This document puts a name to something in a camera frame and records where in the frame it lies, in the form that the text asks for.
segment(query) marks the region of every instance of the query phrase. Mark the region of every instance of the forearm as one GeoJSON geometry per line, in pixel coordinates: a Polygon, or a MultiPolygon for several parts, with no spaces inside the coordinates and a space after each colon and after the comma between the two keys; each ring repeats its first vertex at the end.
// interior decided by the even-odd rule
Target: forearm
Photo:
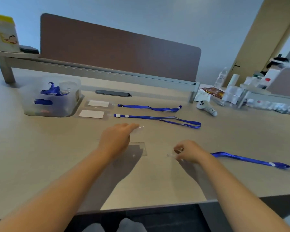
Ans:
{"type": "Polygon", "coordinates": [[[265,203],[240,183],[215,157],[200,161],[234,231],[290,231],[265,203]]]}
{"type": "Polygon", "coordinates": [[[109,160],[93,152],[39,195],[0,221],[1,231],[64,231],[109,160]]]}

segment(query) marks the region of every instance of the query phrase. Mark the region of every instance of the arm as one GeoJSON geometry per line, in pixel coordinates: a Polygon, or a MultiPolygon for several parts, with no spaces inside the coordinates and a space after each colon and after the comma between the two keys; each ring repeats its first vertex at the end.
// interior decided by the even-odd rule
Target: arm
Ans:
{"type": "Polygon", "coordinates": [[[239,231],[290,231],[290,227],[256,195],[240,183],[214,156],[193,141],[174,147],[177,160],[198,163],[215,189],[232,229],[239,231]]]}
{"type": "Polygon", "coordinates": [[[103,169],[122,153],[136,124],[118,124],[101,135],[98,148],[39,195],[0,221],[0,232],[64,231],[103,169]]]}

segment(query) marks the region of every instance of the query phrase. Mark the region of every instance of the table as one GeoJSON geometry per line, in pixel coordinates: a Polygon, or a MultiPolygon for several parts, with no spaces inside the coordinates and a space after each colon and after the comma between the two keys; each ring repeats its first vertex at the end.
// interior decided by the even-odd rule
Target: table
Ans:
{"type": "MultiPolygon", "coordinates": [[[[167,157],[173,146],[184,139],[197,141],[209,152],[226,151],[290,164],[290,115],[255,109],[240,111],[213,103],[218,112],[213,117],[196,109],[196,103],[188,103],[188,92],[80,77],[85,99],[75,115],[27,116],[18,88],[36,76],[52,74],[21,69],[13,69],[13,73],[17,84],[10,86],[4,83],[0,71],[0,218],[83,159],[96,148],[103,129],[116,123],[138,122],[144,126],[142,132],[131,135],[131,142],[144,142],[147,156],[135,159],[128,153],[112,163],[93,185],[79,213],[216,200],[199,166],[181,166],[167,157]],[[132,97],[99,95],[94,93],[96,89],[116,89],[131,93],[132,97]],[[88,100],[152,107],[182,105],[176,116],[199,121],[202,127],[195,130],[153,120],[78,117],[82,109],[90,109],[88,100]]],[[[101,110],[109,114],[161,116],[149,109],[101,110]]],[[[290,194],[290,170],[219,160],[259,197],[290,194]]]]}

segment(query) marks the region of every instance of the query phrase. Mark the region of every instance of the person's left hand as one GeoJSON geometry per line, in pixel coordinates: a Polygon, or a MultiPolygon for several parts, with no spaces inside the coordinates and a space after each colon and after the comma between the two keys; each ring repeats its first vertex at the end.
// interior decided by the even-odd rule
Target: person's left hand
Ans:
{"type": "Polygon", "coordinates": [[[107,155],[110,160],[115,159],[127,149],[130,133],[138,126],[139,124],[125,123],[108,127],[101,135],[97,151],[107,155]]]}

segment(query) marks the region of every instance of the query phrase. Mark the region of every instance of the white card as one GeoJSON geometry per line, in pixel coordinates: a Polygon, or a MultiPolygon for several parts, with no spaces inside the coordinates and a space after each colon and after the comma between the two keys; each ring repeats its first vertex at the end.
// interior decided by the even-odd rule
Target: white card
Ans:
{"type": "Polygon", "coordinates": [[[78,116],[90,117],[90,118],[103,118],[103,115],[104,115],[104,111],[82,110],[78,116]]]}
{"type": "Polygon", "coordinates": [[[96,100],[90,100],[88,103],[89,106],[98,106],[98,107],[108,107],[109,102],[102,102],[96,100]]]}

